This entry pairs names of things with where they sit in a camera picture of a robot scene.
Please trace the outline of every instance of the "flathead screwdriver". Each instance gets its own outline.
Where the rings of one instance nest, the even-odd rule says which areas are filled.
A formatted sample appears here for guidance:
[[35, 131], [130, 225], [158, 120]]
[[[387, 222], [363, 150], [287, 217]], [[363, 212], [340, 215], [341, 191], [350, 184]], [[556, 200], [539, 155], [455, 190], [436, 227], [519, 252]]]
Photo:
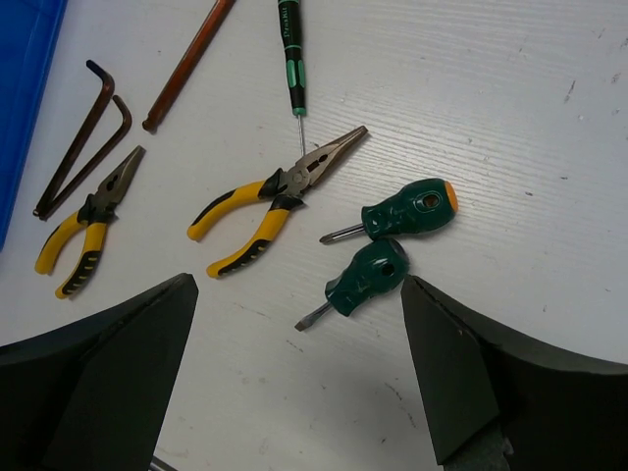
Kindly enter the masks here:
[[410, 183], [375, 206], [362, 208], [362, 224], [323, 235], [321, 243], [330, 244], [359, 233], [373, 240], [381, 236], [421, 234], [446, 226], [458, 211], [458, 200], [451, 183], [426, 179]]
[[305, 109], [305, 65], [302, 55], [301, 12], [299, 0], [278, 0], [279, 20], [286, 54], [286, 74], [292, 113], [298, 121], [298, 137], [301, 155], [305, 155], [303, 117]]
[[368, 299], [395, 289], [408, 274], [410, 262], [399, 243], [382, 238], [358, 250], [349, 266], [325, 286], [327, 302], [294, 327], [302, 332], [332, 307], [345, 317]]

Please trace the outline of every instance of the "pliers handle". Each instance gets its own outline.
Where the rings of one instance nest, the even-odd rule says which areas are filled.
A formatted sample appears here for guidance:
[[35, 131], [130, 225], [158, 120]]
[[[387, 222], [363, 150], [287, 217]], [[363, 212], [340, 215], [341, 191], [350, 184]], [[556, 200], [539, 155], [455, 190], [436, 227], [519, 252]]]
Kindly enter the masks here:
[[207, 275], [219, 278], [255, 260], [269, 244], [275, 240], [288, 220], [290, 211], [303, 204], [298, 196], [282, 194], [282, 176], [284, 171], [278, 169], [268, 180], [246, 184], [212, 201], [187, 229], [187, 236], [200, 241], [214, 225], [235, 209], [274, 198], [262, 224], [249, 242], [233, 255], [207, 268]]
[[35, 262], [35, 272], [40, 275], [49, 275], [63, 247], [79, 231], [86, 229], [80, 260], [72, 274], [55, 291], [59, 299], [65, 299], [82, 288], [94, 274], [102, 254], [107, 226], [114, 218], [113, 212], [91, 212], [90, 214], [91, 198], [93, 195], [89, 195], [85, 205], [54, 230], [44, 243]]

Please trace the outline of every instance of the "yellow and black pliers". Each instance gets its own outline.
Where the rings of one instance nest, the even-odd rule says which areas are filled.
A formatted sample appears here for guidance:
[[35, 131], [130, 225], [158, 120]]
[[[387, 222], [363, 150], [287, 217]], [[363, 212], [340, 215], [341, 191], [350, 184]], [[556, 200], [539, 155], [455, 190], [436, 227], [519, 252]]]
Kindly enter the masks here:
[[93, 275], [102, 253], [107, 226], [116, 218], [114, 210], [127, 194], [137, 167], [146, 150], [138, 146], [99, 186], [96, 194], [89, 194], [85, 204], [59, 225], [46, 240], [35, 263], [35, 272], [48, 275], [57, 262], [59, 253], [81, 229], [86, 229], [85, 243], [77, 267], [55, 291], [59, 299], [70, 296]]
[[273, 199], [264, 221], [253, 238], [238, 252], [207, 268], [207, 275], [219, 278], [256, 259], [275, 240], [290, 211], [303, 204], [302, 196], [359, 142], [368, 130], [361, 126], [299, 159], [284, 172], [279, 169], [266, 181], [250, 183], [223, 194], [207, 206], [187, 230], [192, 240], [201, 240], [226, 214], [260, 200]]

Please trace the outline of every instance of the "green screwdriver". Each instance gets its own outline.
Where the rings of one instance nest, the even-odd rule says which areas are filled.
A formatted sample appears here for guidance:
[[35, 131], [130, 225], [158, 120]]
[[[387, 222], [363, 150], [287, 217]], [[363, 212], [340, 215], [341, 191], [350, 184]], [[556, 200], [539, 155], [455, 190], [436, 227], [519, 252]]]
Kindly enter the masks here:
[[395, 289], [408, 274], [410, 262], [399, 243], [382, 238], [360, 249], [349, 266], [325, 286], [327, 302], [294, 326], [302, 332], [334, 307], [348, 317], [364, 301]]
[[421, 234], [445, 226], [458, 211], [451, 183], [441, 179], [420, 180], [404, 186], [399, 193], [375, 206], [362, 208], [362, 224], [323, 235], [330, 244], [345, 237], [366, 233], [375, 240], [381, 236]]
[[298, 120], [298, 137], [301, 155], [305, 155], [302, 119], [305, 109], [305, 65], [301, 49], [301, 13], [299, 0], [278, 0], [279, 21], [281, 26], [284, 52], [286, 53], [286, 73], [292, 113]]

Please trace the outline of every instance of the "green screwdriver handle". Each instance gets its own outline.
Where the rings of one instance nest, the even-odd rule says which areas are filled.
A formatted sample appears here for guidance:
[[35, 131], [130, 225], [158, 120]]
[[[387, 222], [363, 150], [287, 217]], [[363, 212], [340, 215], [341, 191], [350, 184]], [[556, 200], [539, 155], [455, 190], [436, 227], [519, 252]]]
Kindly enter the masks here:
[[408, 274], [410, 262], [399, 243], [381, 238], [360, 249], [350, 265], [325, 286], [327, 300], [348, 317], [364, 301], [395, 289]]
[[299, 0], [279, 0], [278, 6], [292, 113], [295, 116], [305, 116], [305, 66], [301, 50]]
[[451, 183], [426, 179], [407, 184], [399, 193], [375, 206], [362, 208], [362, 224], [368, 236], [421, 234], [446, 226], [458, 210]]

